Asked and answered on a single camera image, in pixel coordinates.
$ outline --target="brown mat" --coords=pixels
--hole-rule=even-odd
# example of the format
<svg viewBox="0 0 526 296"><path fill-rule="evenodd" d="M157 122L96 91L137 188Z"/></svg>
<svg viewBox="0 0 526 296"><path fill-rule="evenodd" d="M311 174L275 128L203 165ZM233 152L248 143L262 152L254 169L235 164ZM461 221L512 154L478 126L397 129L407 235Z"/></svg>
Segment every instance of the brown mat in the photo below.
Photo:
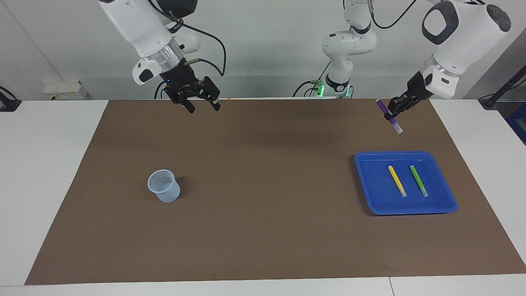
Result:
<svg viewBox="0 0 526 296"><path fill-rule="evenodd" d="M429 102L402 135L374 100L195 104L108 104L26 284L526 272ZM458 211L372 214L353 155L385 150L433 154Z"/></svg>

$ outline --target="yellow marker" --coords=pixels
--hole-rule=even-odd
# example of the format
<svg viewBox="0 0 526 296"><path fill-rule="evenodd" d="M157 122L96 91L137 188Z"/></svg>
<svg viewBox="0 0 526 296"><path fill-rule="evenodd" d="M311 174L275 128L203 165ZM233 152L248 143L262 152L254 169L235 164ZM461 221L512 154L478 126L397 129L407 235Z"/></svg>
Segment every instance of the yellow marker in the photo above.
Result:
<svg viewBox="0 0 526 296"><path fill-rule="evenodd" d="M407 193L403 189L402 183L400 182L400 179L398 179L398 176L396 175L396 172L394 171L392 165L388 166L387 168L389 169L391 177L393 177L394 183L398 187L398 190L400 190L400 194L402 194L402 197L405 198L407 196Z"/></svg>

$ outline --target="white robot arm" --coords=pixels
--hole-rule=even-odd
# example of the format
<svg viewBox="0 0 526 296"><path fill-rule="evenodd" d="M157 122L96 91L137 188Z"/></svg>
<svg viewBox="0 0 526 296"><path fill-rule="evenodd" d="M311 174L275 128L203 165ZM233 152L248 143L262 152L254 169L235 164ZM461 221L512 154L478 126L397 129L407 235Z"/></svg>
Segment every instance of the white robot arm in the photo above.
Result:
<svg viewBox="0 0 526 296"><path fill-rule="evenodd" d="M492 4L429 0L435 5L422 21L422 33L437 49L408 82L407 91L389 103L390 120L433 94L452 98L460 75L484 57L511 28L508 15Z"/></svg>
<svg viewBox="0 0 526 296"><path fill-rule="evenodd" d="M329 71L324 78L325 92L344 97L348 93L352 74L351 55L371 52L376 47L376 34L371 30L371 15L367 0L347 0L344 18L351 26L348 31L334 32L323 39L322 49L330 58Z"/></svg>
<svg viewBox="0 0 526 296"><path fill-rule="evenodd" d="M184 54L199 50L201 45L195 32L182 20L195 11L197 0L154 1L160 8L154 8L152 0L99 0L110 21L141 58L132 70L135 82L142 85L160 75L166 83L163 90L175 104L193 113L195 107L188 98L196 96L218 111L219 89L208 76L198 80L190 67L203 60L188 62L184 58ZM171 22L163 25L158 12Z"/></svg>

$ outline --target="wall socket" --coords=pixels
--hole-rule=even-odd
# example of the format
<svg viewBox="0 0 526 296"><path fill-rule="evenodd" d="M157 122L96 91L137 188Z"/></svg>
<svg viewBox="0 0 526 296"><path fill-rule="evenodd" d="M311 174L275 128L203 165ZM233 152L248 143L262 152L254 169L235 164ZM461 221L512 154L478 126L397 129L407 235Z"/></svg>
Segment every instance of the wall socket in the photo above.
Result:
<svg viewBox="0 0 526 296"><path fill-rule="evenodd" d="M88 90L78 80L62 82L44 82L44 94L53 100L85 100Z"/></svg>

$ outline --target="translucent plastic cup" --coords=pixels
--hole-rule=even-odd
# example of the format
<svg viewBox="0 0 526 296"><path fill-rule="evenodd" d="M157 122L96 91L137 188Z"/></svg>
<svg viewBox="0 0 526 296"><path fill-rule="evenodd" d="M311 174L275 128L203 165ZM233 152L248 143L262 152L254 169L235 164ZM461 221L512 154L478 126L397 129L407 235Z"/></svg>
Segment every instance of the translucent plastic cup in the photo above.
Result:
<svg viewBox="0 0 526 296"><path fill-rule="evenodd" d="M148 178L148 189L155 193L162 202L172 202L179 197L181 187L169 170L158 170Z"/></svg>

